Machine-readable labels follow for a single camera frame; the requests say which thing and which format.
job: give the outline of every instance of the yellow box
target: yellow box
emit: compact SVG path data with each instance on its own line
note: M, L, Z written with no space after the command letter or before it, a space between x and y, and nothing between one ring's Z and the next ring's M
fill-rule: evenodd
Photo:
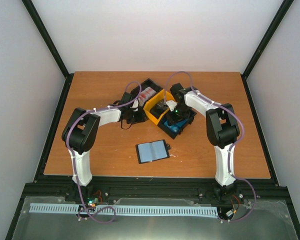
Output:
M162 99L164 99L164 97L166 97L167 101L173 100L175 101L174 97L171 95L170 92L166 92L165 94L165 90L162 89L160 92L158 92L156 95L154 95L151 99L149 99L143 107L143 110L146 114L146 116L149 118L149 120L151 120L155 125L158 125L158 123L160 122L161 118L169 111L169 108L167 110L165 110L159 118L156 118L155 116L153 116L150 113L150 110L158 103L160 102Z

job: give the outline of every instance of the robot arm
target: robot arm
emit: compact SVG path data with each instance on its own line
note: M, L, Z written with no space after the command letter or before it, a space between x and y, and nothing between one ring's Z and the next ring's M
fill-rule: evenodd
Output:
M237 140L239 136L239 127L237 121L221 108L211 104L203 98L199 97L200 92L195 89L183 88L181 84L177 83L170 89L171 94L177 101L167 101L166 104L170 108L170 117L174 119L174 114L177 112L186 112L187 107L197 110L200 114L206 117L207 136L212 145L214 145L216 157L216 174L215 180L220 185L221 189L228 191L228 186L235 181L234 175L234 147L230 152L230 161L228 162L229 148ZM234 112L233 107L227 103L223 107Z
M73 123L86 111L82 108L76 108L67 123L63 133L62 140L66 141L69 129ZM69 144L74 151L75 166L77 175L79 178L79 184L81 186L87 186L91 179L92 174L90 170L90 149L95 143L98 127L108 124L115 123L120 120L121 110L118 108L103 109L92 112L86 115L78 125L83 126L84 129L76 126L69 139ZM73 171L72 180L77 183L75 173Z

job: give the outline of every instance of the black metal frame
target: black metal frame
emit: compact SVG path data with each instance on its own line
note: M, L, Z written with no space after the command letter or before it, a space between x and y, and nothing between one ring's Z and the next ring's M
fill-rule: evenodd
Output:
M22 0L22 2L28 10L33 22L37 26L43 40L48 46L62 74L64 75L65 82L53 116L52 124L48 132L41 158L39 160L39 165L35 173L34 182L25 184L19 204L15 211L14 218L7 233L6 240L10 240L13 237L13 233L26 196L63 196L69 201L79 202L78 196L75 192L76 186L70 176L44 175L46 162L48 160L52 143L56 135L57 127L63 112L63 108L68 96L69 89L71 87L74 74L69 74L32 1ZM256 65L258 59L260 58L261 54L263 53L264 49L266 48L271 37L275 33L277 27L279 26L281 20L284 18L292 3L293 0L284 0L282 2L270 26L268 27L268 30L266 31L259 46L257 47L251 60L249 61L245 71L241 75L241 78L271 176L270 179L249 179L249 181L255 188L256 194L260 197L260 199L284 200L286 202L297 236L300 239L300 224L293 203L291 201L289 191L287 187L279 186L276 172L270 158L267 144L247 84L247 78L249 74ZM229 202L218 202L215 198L210 196L209 193L213 191L215 182L214 179L211 178L135 178L94 176L91 182L94 186L97 186L98 189L102 190L103 193L108 193L107 196L103 195L103 200L108 201L109 203L113 202L113 200L117 200L123 197L182 198L194 201L196 203L211 204L216 207L231 206ZM244 198L246 199L253 198L250 187L244 182L237 182L236 191L237 193L243 194Z

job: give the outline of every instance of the wooden tabletop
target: wooden tabletop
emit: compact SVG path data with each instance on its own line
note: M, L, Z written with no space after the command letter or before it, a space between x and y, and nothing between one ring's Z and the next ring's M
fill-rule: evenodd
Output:
M62 132L74 109L105 107L121 99L131 81L152 79L164 87L172 72L76 72L66 99L59 126L44 170L46 175L72 175L71 158ZM234 172L243 178L270 178L254 119L239 72L192 72L193 85L219 103L232 104L245 127L243 140L235 147ZM170 82L189 87L188 76L181 73ZM170 158L139 164L136 144L165 139L171 146ZM150 120L128 130L120 123L98 129L90 152L94 176L214 178L216 156L206 132L206 119L197 114L191 125L174 140Z

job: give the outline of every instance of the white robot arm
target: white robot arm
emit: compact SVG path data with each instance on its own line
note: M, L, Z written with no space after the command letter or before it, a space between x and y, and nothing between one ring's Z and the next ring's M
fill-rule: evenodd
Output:
M173 120L175 112L186 112L187 107L193 108L206 117L207 136L212 145L214 145L216 157L216 174L215 180L221 187L227 187L236 180L234 175L234 147L231 145L239 136L239 127L237 121L227 112L219 108L221 103L213 102L206 97L199 97L201 94L196 89L183 88L180 83L174 84L170 89L174 101L167 101L170 108L170 120ZM223 107L234 112L232 106L227 103Z
M217 109L217 106L212 105L211 103L203 100L202 98L198 97L200 92L196 90L195 92L189 91L184 96L185 104L197 110L200 114L206 117L206 112L210 109ZM234 147L231 149L230 155L230 169L231 172L228 171L228 154L229 148L232 143L224 146L221 148L219 146L214 146L215 157L216 157L216 173L215 173L215 180L221 186L228 186L233 184L236 180L232 175L234 175Z
M97 124L93 125L93 127L98 130L98 127L101 127L102 125L118 122L120 120L121 110L119 110L118 108L103 109L103 110L92 112L90 114L95 115L97 117L97 118L93 118L93 119L99 119L98 125ZM73 144L76 144L76 142L78 142L78 141L73 140L71 145L73 146ZM90 181L92 180L92 174L91 174L91 170L90 170L90 149L87 151L83 151L83 150L79 150L78 148L80 148L80 147L77 147L76 150L73 149L73 151L74 151L74 157L75 157L75 167L76 167L77 175L79 178L79 184L81 186L87 186L90 183ZM77 179L76 179L75 171L74 171L74 162L73 161L71 161L71 162L72 162L72 169L73 169L72 180L75 183L77 183Z

